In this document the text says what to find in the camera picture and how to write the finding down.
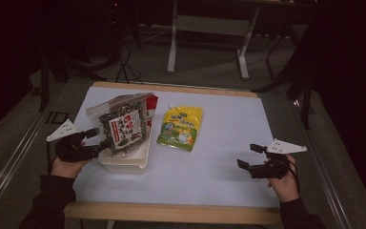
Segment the table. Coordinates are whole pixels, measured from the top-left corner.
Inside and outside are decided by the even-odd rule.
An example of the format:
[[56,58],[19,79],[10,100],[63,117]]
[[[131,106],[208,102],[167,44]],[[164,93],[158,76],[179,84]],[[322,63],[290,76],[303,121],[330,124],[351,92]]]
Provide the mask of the table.
[[168,73],[174,73],[174,65],[176,59],[176,33],[177,31],[199,31],[208,33],[228,34],[243,36],[244,42],[237,52],[237,60],[239,64],[240,74],[243,80],[249,79],[248,67],[246,64],[245,53],[248,49],[249,42],[252,37],[254,26],[260,8],[269,5],[282,5],[282,6],[301,6],[301,7],[313,7],[309,4],[295,4],[291,1],[281,0],[248,0],[242,1],[243,4],[254,4],[255,8],[250,12],[250,20],[233,20],[222,18],[201,17],[192,15],[182,15],[177,12],[178,0],[173,1],[173,20],[172,20],[172,43],[169,52],[168,60]]
[[[125,85],[113,83],[95,83],[95,87],[105,88],[123,88],[131,90],[153,90],[160,92],[177,92],[189,94],[223,94],[225,96],[236,97],[255,97],[256,94],[249,92],[234,92],[225,90],[209,90],[196,88],[179,88],[166,87],[154,85]],[[303,171],[300,177],[301,183],[306,184],[307,189],[304,191],[304,197],[313,196],[325,198],[323,193],[330,193],[331,191],[322,191],[319,182],[319,164],[317,169],[314,169],[315,163],[311,160],[311,155],[315,154],[313,144],[309,142],[308,137],[303,132],[302,124],[299,122],[294,110],[288,106],[288,103],[283,103],[276,98],[264,97],[263,106],[266,110],[266,115],[269,119],[269,124],[274,134],[278,139],[286,140],[297,145],[306,145],[309,149],[309,154],[298,158],[297,161],[302,161],[298,166],[299,171]],[[278,119],[272,118],[280,113]],[[249,180],[250,177],[246,173],[242,174]],[[83,180],[83,175],[78,177],[78,180]],[[78,183],[75,183],[75,190],[79,197],[83,197],[78,193]],[[329,205],[336,204],[336,200],[329,199]],[[264,207],[256,206],[230,206],[230,205],[212,205],[204,204],[170,204],[170,203],[145,203],[145,202],[117,202],[117,201],[103,201],[103,200],[78,200],[75,203],[69,204],[65,209],[67,218],[71,219],[109,219],[110,228],[113,220],[144,220],[144,221],[167,221],[167,222],[197,222],[197,223],[229,223],[229,224],[280,224],[279,210],[276,203],[268,203]],[[326,216],[326,220],[330,220],[331,214]]]
[[[259,144],[269,144],[273,140],[261,101],[253,93],[95,83],[88,91],[87,98],[75,119],[75,125],[81,129],[91,128],[92,125],[86,118],[85,109],[91,105],[105,102],[114,94],[152,91],[159,96],[159,100],[152,120],[152,140],[148,162],[151,166],[148,166],[150,167],[148,171],[139,176],[114,175],[104,170],[97,161],[88,164],[88,167],[84,168],[74,184],[78,201],[67,207],[65,211],[67,217],[279,224],[278,202],[273,190],[266,188],[267,180],[251,180],[246,171],[236,166],[235,156],[242,156],[243,160],[250,159],[256,164],[263,163],[265,159],[265,156],[252,154],[249,151],[249,144],[252,142],[248,142],[247,139],[257,139]],[[194,106],[207,106],[204,107],[200,139],[194,145],[196,152],[177,152],[173,148],[157,145],[155,143],[156,133],[159,132],[161,119],[165,110],[168,109],[167,104],[174,102],[178,105],[186,99],[189,99],[191,101],[189,104],[194,104]],[[243,112],[237,112],[237,115],[232,114],[232,117],[235,120],[246,120],[246,117],[251,115],[253,118],[249,118],[245,123],[226,121],[225,125],[219,123],[215,127],[214,123],[218,123],[221,117],[227,116],[227,113],[232,113],[230,107],[240,106],[245,101],[251,102],[249,108],[243,108]],[[223,107],[215,106],[216,103],[230,103],[225,105],[228,111]],[[244,136],[245,133],[240,133],[242,136],[230,139],[229,136],[232,135],[230,127],[233,130],[252,128],[246,133],[250,136]],[[216,129],[228,129],[225,135],[216,136],[228,139],[227,142],[231,144],[230,146],[227,147],[226,143],[208,144],[211,142],[207,142],[207,139],[214,138],[213,133]],[[219,150],[219,153],[218,149],[224,145],[225,148]],[[182,170],[185,170],[186,172],[183,173],[187,174],[182,176]],[[244,199],[243,196],[246,197],[248,192],[254,193],[254,196],[258,198]]]

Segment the clear plastic bag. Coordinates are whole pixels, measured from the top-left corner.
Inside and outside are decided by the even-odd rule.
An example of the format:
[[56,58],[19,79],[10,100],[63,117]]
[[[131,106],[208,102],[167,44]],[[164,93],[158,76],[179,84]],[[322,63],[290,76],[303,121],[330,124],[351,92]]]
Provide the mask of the clear plastic bag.
[[147,97],[153,94],[126,94],[86,109],[100,138],[107,141],[112,156],[133,154],[148,138]]

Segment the yellow snack bag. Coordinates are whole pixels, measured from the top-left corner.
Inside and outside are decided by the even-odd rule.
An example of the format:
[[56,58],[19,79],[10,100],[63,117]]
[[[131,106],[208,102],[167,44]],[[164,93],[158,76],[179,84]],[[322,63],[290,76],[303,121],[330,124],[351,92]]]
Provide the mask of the yellow snack bag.
[[200,130],[203,109],[200,107],[173,107],[165,112],[158,144],[192,151]]

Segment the wooden table edge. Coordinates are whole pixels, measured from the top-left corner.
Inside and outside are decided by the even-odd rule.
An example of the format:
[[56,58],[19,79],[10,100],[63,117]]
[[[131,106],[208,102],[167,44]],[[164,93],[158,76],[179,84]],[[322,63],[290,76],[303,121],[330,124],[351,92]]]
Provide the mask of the wooden table edge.
[[257,98],[257,94],[245,91],[223,90],[223,89],[207,89],[207,88],[193,88],[182,86],[164,86],[153,84],[124,84],[124,83],[111,83],[111,82],[95,82],[93,87],[100,88],[118,88],[118,89],[132,89],[132,90],[146,90],[146,91],[158,91],[158,92],[176,92],[176,93],[189,93],[189,94],[214,94],[214,95],[226,95],[226,96],[241,96],[241,97],[254,97]]
[[69,219],[136,220],[221,224],[281,224],[279,208],[76,201]]

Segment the human hand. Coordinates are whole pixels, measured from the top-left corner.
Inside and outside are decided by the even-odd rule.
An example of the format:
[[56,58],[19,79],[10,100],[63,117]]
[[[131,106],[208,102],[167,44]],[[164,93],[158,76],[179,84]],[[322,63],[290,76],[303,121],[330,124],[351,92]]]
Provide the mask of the human hand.
[[82,167],[88,164],[89,161],[90,160],[66,162],[57,157],[52,163],[51,175],[67,178],[76,178],[76,176],[82,171]]
[[[296,172],[295,159],[291,155],[286,155],[287,158],[292,162],[290,168]],[[275,194],[277,195],[280,202],[288,202],[299,198],[299,192],[296,184],[296,177],[288,171],[286,176],[282,179],[269,178],[269,187],[273,187]]]

